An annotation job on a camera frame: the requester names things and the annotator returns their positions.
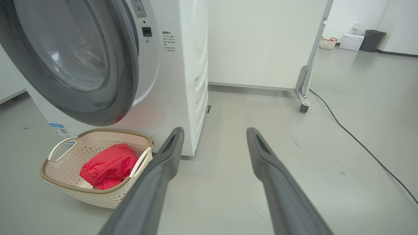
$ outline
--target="trash can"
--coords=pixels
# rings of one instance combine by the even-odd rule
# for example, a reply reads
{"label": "trash can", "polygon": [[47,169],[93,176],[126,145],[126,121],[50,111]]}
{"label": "trash can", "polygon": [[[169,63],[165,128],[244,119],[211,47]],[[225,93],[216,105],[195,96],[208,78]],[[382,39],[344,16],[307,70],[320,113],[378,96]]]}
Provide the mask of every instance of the trash can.
{"label": "trash can", "polygon": [[384,32],[377,30],[366,30],[364,35],[364,41],[360,47],[361,51],[375,52],[377,46],[382,41],[383,37],[386,35]]}

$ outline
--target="sticker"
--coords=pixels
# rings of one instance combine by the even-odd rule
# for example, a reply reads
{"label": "sticker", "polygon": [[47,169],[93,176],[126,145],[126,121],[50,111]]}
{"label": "sticker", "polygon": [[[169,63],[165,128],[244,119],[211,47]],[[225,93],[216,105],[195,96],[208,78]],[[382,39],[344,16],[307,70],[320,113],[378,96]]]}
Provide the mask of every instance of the sticker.
{"label": "sticker", "polygon": [[[54,124],[54,123],[50,123],[50,125],[62,140],[65,140],[65,139],[71,137],[70,134],[68,134],[67,130],[65,129],[65,127],[63,125]],[[72,141],[68,141],[67,143],[74,144],[76,142],[72,140]]]}
{"label": "sticker", "polygon": [[147,16],[144,5],[142,5],[142,0],[131,0],[131,2],[137,18]]}
{"label": "sticker", "polygon": [[163,46],[166,52],[176,51],[176,37],[169,31],[163,31]]}

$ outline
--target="baseboard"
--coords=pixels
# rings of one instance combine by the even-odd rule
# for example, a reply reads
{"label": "baseboard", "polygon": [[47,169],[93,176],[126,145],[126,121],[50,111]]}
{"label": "baseboard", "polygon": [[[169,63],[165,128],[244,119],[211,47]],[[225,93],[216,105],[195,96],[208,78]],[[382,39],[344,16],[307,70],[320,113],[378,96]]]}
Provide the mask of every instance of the baseboard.
{"label": "baseboard", "polygon": [[8,97],[6,97],[6,98],[4,98],[4,99],[0,100],[0,104],[2,104],[2,103],[4,103],[4,102],[6,102],[6,101],[8,101],[8,100],[10,100],[10,99],[12,99],[12,98],[14,98],[14,97],[18,96],[18,95],[20,95],[20,94],[22,94],[22,93],[25,93],[25,92],[26,92],[26,89],[22,89],[22,90],[20,90],[20,91],[18,91],[18,92],[16,92],[16,93],[14,93],[14,94],[12,94],[12,95],[9,95]]}
{"label": "baseboard", "polygon": [[229,93],[239,93],[247,95],[264,95],[264,96],[286,96],[292,97],[295,94],[293,90],[283,90],[283,89],[265,89],[260,87],[237,87],[230,85],[219,85],[219,84],[209,84],[209,91],[214,92],[229,92]]}
{"label": "baseboard", "polygon": [[377,53],[384,54],[384,55],[392,55],[392,56],[405,56],[405,57],[414,57],[418,58],[417,55],[410,55],[410,54],[403,54],[403,53],[396,53],[396,52],[388,52],[388,51],[381,51],[376,49]]}
{"label": "baseboard", "polygon": [[267,90],[289,90],[293,91],[295,88],[284,88],[284,87],[265,87],[265,86],[253,86],[253,85],[242,85],[233,83],[223,82],[208,82],[209,85],[225,86],[225,87],[243,87],[243,88],[256,88],[256,89],[267,89]]}

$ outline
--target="laundry basket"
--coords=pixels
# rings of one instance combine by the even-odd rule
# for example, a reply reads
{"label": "laundry basket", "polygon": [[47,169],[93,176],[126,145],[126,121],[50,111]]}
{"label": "laundry basket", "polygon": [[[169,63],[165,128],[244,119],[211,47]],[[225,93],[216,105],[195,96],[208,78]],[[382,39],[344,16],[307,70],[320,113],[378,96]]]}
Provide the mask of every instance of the laundry basket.
{"label": "laundry basket", "polygon": [[[53,160],[57,149],[71,140],[75,141],[75,144],[61,157]],[[93,189],[93,186],[80,176],[81,167],[96,154],[120,143],[128,144],[139,158],[133,170],[125,180],[113,188]],[[111,129],[89,130],[58,143],[48,159],[42,163],[40,174],[45,181],[62,188],[68,195],[82,202],[99,207],[116,208],[152,160],[151,148],[152,141],[148,137],[134,132]]]}
{"label": "laundry basket", "polygon": [[322,49],[332,50],[335,47],[335,44],[338,42],[338,39],[331,37],[321,37],[319,42],[319,47]]}

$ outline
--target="red clothing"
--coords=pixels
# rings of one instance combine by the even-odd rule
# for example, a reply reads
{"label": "red clothing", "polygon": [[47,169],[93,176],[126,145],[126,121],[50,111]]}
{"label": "red clothing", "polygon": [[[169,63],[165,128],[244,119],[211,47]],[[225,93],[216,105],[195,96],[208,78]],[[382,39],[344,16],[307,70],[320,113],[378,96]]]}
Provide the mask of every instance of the red clothing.
{"label": "red clothing", "polygon": [[80,176],[98,189],[110,189],[131,173],[138,157],[125,143],[108,147],[85,163]]}

